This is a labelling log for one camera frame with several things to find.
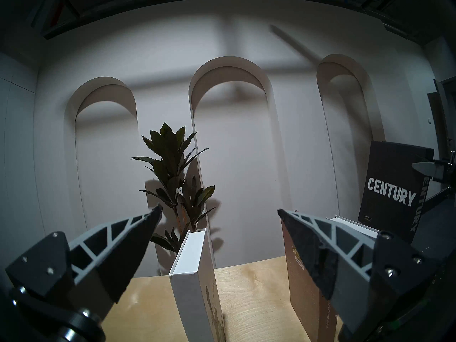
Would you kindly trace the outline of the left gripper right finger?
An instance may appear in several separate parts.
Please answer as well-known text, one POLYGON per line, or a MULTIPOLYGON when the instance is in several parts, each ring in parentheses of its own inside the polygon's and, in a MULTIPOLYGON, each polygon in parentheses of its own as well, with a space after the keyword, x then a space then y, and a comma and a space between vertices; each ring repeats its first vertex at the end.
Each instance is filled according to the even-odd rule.
POLYGON ((418 341, 415 319, 438 271, 395 234, 277 210, 304 269, 343 321, 338 341, 418 341))

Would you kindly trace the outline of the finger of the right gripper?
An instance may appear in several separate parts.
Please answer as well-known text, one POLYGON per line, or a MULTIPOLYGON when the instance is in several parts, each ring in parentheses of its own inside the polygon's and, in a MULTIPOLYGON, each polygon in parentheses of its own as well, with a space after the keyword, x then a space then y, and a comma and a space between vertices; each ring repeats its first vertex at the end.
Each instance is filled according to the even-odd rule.
POLYGON ((433 181, 455 184, 455 163, 448 160, 433 160, 412 163, 412 168, 433 181))

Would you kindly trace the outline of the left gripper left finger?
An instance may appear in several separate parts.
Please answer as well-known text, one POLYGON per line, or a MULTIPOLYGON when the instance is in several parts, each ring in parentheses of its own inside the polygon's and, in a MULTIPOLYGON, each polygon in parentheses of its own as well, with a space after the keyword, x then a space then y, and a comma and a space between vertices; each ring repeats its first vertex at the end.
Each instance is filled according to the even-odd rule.
POLYGON ((142 262, 163 207, 101 224, 68 242, 52 232, 6 267, 15 288, 62 309, 88 309, 104 319, 142 262))

